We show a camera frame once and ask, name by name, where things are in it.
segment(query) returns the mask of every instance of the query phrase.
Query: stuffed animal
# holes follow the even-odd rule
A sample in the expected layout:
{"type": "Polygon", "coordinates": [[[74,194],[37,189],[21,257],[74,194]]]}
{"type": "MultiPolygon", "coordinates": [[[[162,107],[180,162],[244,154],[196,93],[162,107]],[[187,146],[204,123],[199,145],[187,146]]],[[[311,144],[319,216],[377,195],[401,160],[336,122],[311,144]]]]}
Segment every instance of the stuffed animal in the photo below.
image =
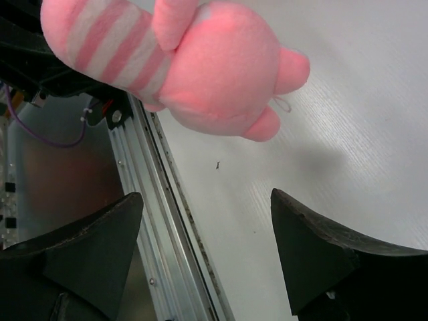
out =
{"type": "Polygon", "coordinates": [[[271,139],[280,118],[268,102],[310,72],[307,57],[237,3],[156,0],[151,15],[127,0],[43,0],[41,26],[72,69],[206,134],[271,139]]]}

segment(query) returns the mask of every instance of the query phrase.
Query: screw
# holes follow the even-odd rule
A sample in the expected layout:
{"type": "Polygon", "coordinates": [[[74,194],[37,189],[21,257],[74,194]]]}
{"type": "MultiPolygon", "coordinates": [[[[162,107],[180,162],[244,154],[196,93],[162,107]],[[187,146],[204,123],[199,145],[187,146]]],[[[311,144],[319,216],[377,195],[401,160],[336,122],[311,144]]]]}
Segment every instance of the screw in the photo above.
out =
{"type": "Polygon", "coordinates": [[[330,300],[336,299],[336,292],[335,291],[328,291],[328,292],[326,292],[326,294],[330,300]]]}
{"type": "Polygon", "coordinates": [[[120,110],[116,110],[112,115],[112,122],[117,124],[122,119],[122,113],[120,110]]]}

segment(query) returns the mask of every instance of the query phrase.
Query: wire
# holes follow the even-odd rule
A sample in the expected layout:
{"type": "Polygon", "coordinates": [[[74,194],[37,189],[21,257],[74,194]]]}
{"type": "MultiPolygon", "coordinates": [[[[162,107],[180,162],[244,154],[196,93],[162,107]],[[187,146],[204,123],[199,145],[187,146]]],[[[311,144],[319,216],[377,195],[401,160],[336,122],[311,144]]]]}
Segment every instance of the wire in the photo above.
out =
{"type": "Polygon", "coordinates": [[[60,143],[60,142],[52,142],[38,134],[36,134],[34,131],[32,131],[30,128],[28,128],[18,117],[15,109],[12,106],[12,99],[11,99],[11,92],[9,89],[8,85],[4,85],[3,89],[6,93],[6,102],[7,102],[7,109],[9,110],[10,114],[12,115],[12,117],[15,119],[16,123],[22,128],[24,129],[24,131],[26,131],[30,136],[34,137],[37,140],[40,140],[41,142],[50,145],[52,147],[56,147],[56,148],[71,148],[71,147],[75,147],[77,145],[79,145],[84,137],[85,137],[85,133],[86,133],[86,117],[88,116],[88,113],[92,112],[92,108],[94,107],[95,104],[89,106],[88,108],[84,109],[84,115],[82,116],[82,118],[80,119],[83,122],[83,126],[82,126],[82,130],[80,132],[80,135],[78,137],[77,140],[71,142],[71,143],[60,143]]]}

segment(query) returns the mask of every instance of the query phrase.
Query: plush ear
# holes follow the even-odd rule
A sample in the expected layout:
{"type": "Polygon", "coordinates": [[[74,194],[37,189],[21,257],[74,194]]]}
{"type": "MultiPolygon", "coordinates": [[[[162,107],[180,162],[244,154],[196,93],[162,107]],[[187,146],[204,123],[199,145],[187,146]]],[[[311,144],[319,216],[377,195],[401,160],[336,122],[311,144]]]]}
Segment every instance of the plush ear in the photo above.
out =
{"type": "Polygon", "coordinates": [[[271,107],[266,106],[260,117],[242,137],[255,142],[265,142],[273,138],[280,131],[280,127],[280,117],[271,107]]]}
{"type": "Polygon", "coordinates": [[[156,0],[152,28],[160,47],[176,49],[195,15],[198,0],[156,0]]]}
{"type": "Polygon", "coordinates": [[[288,94],[302,87],[308,80],[309,59],[286,48],[281,49],[280,70],[275,85],[275,95],[288,94]]]}

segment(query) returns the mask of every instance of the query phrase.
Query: purple cable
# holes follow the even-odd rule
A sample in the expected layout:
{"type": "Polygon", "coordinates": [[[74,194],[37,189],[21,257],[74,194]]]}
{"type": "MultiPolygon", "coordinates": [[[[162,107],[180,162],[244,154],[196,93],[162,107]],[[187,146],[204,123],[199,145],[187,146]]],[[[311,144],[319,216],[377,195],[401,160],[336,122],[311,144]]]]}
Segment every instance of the purple cable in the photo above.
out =
{"type": "Polygon", "coordinates": [[[71,147],[75,147],[77,145],[79,145],[81,143],[81,141],[83,141],[83,138],[85,137],[85,133],[86,133],[86,116],[88,112],[85,112],[84,114],[84,121],[83,121],[83,127],[82,127],[82,131],[80,132],[80,136],[77,140],[75,140],[74,142],[71,142],[69,144],[64,144],[64,143],[60,143],[60,142],[52,142],[44,137],[39,136],[38,134],[36,134],[34,131],[32,131],[30,128],[28,128],[18,117],[16,111],[13,109],[12,106],[12,99],[11,99],[11,92],[9,90],[9,86],[8,85],[4,85],[4,90],[6,93],[6,101],[7,101],[7,109],[9,109],[9,112],[11,113],[12,117],[15,119],[16,123],[18,123],[18,125],[20,125],[20,127],[22,129],[24,129],[24,131],[26,131],[28,134],[30,134],[32,137],[34,137],[37,140],[40,140],[41,142],[44,142],[47,145],[50,145],[52,147],[56,147],[56,148],[71,148],[71,147]]]}

